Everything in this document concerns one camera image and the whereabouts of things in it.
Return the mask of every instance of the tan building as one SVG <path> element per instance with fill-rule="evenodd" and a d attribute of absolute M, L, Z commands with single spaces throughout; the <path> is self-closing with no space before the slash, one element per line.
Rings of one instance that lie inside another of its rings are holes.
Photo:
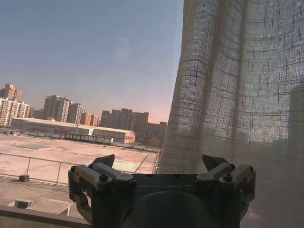
<path fill-rule="evenodd" d="M 9 98 L 0 98 L 0 126 L 10 127 L 13 118 L 27 118 L 30 106 Z"/>
<path fill-rule="evenodd" d="M 40 120 L 34 118 L 26 119 L 13 119 L 12 128 L 20 129 L 24 131 L 36 131 L 43 133 L 60 133 L 65 134 L 78 133 L 93 136 L 102 136 L 107 138 L 113 138 L 115 143 L 134 143 L 135 134 L 129 130 L 120 130 L 114 128 L 98 127 L 98 126 L 88 126 L 79 124 L 76 127 L 73 123 L 64 123 L 51 120 Z"/>
<path fill-rule="evenodd" d="M 92 115 L 90 125 L 91 126 L 98 126 L 99 125 L 98 123 L 99 123 L 99 116 L 98 115 Z"/>
<path fill-rule="evenodd" d="M 44 102 L 44 118 L 46 120 L 66 122 L 70 101 L 57 95 L 47 96 Z"/>
<path fill-rule="evenodd" d="M 81 114 L 80 124 L 90 125 L 91 124 L 92 114 L 83 112 Z"/>
<path fill-rule="evenodd" d="M 5 87 L 0 90 L 0 97 L 8 98 L 10 100 L 22 101 L 22 92 L 15 88 L 13 84 L 5 84 Z"/>
<path fill-rule="evenodd" d="M 81 119 L 83 107 L 80 103 L 70 103 L 67 114 L 67 122 L 73 124 L 79 124 Z"/>

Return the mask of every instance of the rooftop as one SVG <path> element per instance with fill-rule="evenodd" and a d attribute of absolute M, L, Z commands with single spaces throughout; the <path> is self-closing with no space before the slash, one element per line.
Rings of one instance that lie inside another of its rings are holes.
<path fill-rule="evenodd" d="M 138 173 L 152 173 L 157 157 L 157 153 L 122 150 L 117 146 L 13 135 L 0 135 L 0 153 L 0 175 L 26 173 L 29 159 L 20 157 L 25 156 L 32 158 L 28 170 L 30 178 L 52 182 L 58 178 L 58 182 L 65 184 L 68 183 L 67 171 L 73 164 L 89 165 L 96 157 L 115 154 L 113 168 Z M 62 164 L 58 175 L 59 162 Z"/>
<path fill-rule="evenodd" d="M 121 147 L 115 146 L 103 147 L 85 142 L 0 135 L 0 205 L 11 205 L 14 200 L 20 198 L 32 200 L 33 205 L 37 207 L 46 205 L 45 199 L 71 202 L 68 195 L 67 171 L 72 164 L 88 165 L 96 157 L 109 154 L 115 154 L 113 168 L 136 173 L 152 173 L 157 156 L 156 153 L 125 148 L 122 150 Z M 18 176 L 26 173 L 27 167 L 30 181 L 18 182 Z M 48 207 L 39 210 L 51 212 Z M 81 218 L 74 203 L 69 215 Z"/>
<path fill-rule="evenodd" d="M 52 121 L 52 120 L 41 120 L 41 119 L 35 119 L 35 118 L 24 118 L 24 119 L 18 119 L 18 120 L 23 120 L 23 121 L 38 123 L 38 124 L 42 123 L 42 124 L 57 125 L 57 126 L 63 126 L 63 127 L 76 127 L 75 123 L 66 123 L 66 122 L 59 122 L 59 121 Z M 83 124 L 79 124 L 78 128 L 103 130 L 103 131 L 110 131 L 110 132 L 120 132 L 120 133 L 131 132 L 130 130 L 121 130 L 121 129 L 115 129 L 115 128 L 90 126 L 90 125 L 83 125 Z"/>

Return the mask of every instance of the white mesh curtain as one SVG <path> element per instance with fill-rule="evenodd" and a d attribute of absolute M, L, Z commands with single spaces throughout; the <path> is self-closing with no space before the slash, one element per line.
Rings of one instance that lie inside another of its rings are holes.
<path fill-rule="evenodd" d="M 304 0 L 185 0 L 159 173 L 257 171 L 243 227 L 304 227 Z"/>

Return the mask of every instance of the dark gray robot part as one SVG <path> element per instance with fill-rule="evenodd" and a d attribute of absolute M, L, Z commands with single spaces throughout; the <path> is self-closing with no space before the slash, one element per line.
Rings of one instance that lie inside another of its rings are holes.
<path fill-rule="evenodd" d="M 68 171 L 70 199 L 93 228 L 238 228 L 255 197 L 255 170 L 202 158 L 207 173 L 147 175 L 113 169 L 114 155 L 97 158 Z"/>

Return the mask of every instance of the low building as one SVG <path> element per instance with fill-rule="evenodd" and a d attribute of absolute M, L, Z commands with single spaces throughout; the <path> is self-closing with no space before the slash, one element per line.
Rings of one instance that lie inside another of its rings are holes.
<path fill-rule="evenodd" d="M 106 127 L 89 126 L 79 124 L 78 127 L 74 123 L 65 123 L 51 120 L 40 120 L 34 118 L 13 119 L 12 128 L 21 131 L 35 131 L 44 133 L 78 133 L 93 136 L 101 136 L 113 138 L 115 143 L 134 143 L 135 134 L 129 130 L 120 130 Z"/>

